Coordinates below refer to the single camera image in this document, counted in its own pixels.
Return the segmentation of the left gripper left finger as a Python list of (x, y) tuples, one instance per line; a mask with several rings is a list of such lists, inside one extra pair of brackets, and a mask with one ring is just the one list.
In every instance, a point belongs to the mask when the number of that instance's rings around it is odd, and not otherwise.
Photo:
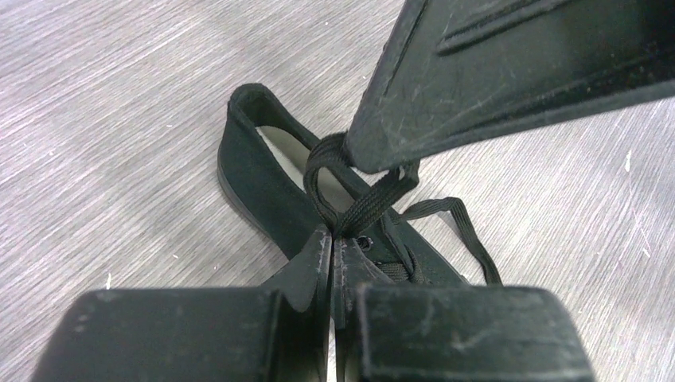
[(274, 291), (270, 381), (325, 381), (330, 327), (333, 240), (322, 224), (302, 250), (262, 284)]

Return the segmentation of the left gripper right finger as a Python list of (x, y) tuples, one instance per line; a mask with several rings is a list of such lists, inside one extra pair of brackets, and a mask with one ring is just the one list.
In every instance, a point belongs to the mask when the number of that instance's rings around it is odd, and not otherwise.
[(357, 297), (362, 284), (390, 284), (369, 260), (357, 241), (338, 238), (333, 244), (331, 316), (334, 320), (336, 377), (338, 381), (359, 381), (361, 339)]

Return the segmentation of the black canvas shoe with laces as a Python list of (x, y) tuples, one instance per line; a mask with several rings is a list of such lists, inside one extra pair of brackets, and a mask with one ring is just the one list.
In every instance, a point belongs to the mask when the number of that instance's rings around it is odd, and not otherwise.
[[(228, 101), (217, 155), (221, 188), (238, 210), (287, 258), (296, 256), (323, 219), (303, 185), (318, 138), (262, 84), (240, 85)], [(366, 258), (396, 283), (460, 284), (463, 277), (412, 226), (439, 212), (480, 265), (487, 284), (502, 283), (497, 267), (456, 197), (430, 199), (403, 212), (389, 209), (354, 239)]]

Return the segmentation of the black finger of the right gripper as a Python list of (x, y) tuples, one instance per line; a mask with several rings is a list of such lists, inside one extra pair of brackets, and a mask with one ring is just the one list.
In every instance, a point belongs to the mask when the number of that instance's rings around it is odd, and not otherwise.
[(671, 1), (406, 1), (345, 146), (377, 173), (673, 94)]

